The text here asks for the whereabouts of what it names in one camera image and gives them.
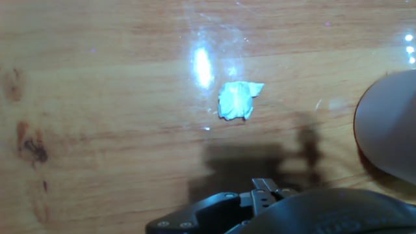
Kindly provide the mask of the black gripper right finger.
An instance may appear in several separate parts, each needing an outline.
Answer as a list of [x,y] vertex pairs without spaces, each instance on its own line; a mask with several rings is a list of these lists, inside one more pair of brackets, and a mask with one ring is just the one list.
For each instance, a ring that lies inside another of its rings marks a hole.
[[278,187],[277,184],[275,184],[275,182],[269,178],[265,179],[265,185],[269,191],[271,191],[271,193],[273,193],[273,195],[275,195],[275,197],[278,199],[284,199],[298,194],[298,192],[293,188]]

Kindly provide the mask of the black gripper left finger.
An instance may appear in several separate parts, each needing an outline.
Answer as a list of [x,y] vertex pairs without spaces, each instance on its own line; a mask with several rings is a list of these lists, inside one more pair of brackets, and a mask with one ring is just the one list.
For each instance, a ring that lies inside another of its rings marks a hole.
[[239,233],[276,202],[271,179],[253,179],[245,193],[221,192],[146,224],[146,234]]

